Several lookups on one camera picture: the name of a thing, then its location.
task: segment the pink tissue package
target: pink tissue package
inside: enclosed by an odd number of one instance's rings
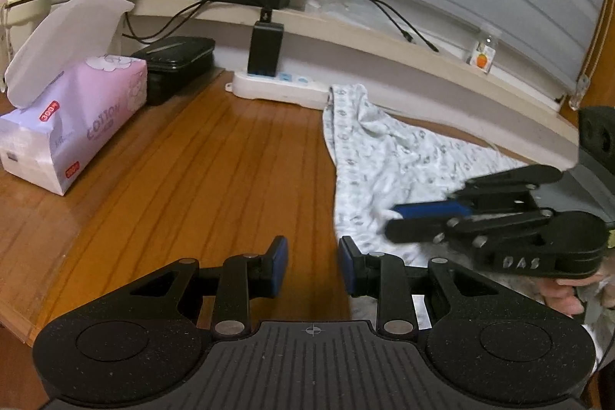
[[[4,169],[64,195],[146,101],[145,61],[96,56],[60,72],[24,109],[0,117]]]

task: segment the white patterned cloth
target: white patterned cloth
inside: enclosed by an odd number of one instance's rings
[[[392,244],[381,234],[394,217],[395,204],[445,199],[467,178],[484,176],[524,164],[494,149],[435,134],[387,115],[367,99],[362,85],[332,86],[323,126],[327,148],[336,165],[334,227],[337,238],[349,235],[363,253],[386,252],[408,266],[426,267],[436,256],[470,267],[465,256],[443,244]],[[489,274],[489,278],[542,302],[534,283],[525,277]],[[429,326],[424,305],[416,301],[421,327]],[[376,302],[351,300],[354,319],[376,317]],[[612,323],[604,315],[588,328],[602,358]]]

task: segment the power strip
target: power strip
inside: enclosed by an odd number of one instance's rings
[[[233,82],[226,85],[226,90],[239,98],[282,101],[314,110],[324,110],[329,99],[327,84],[286,72],[266,77],[236,71]]]

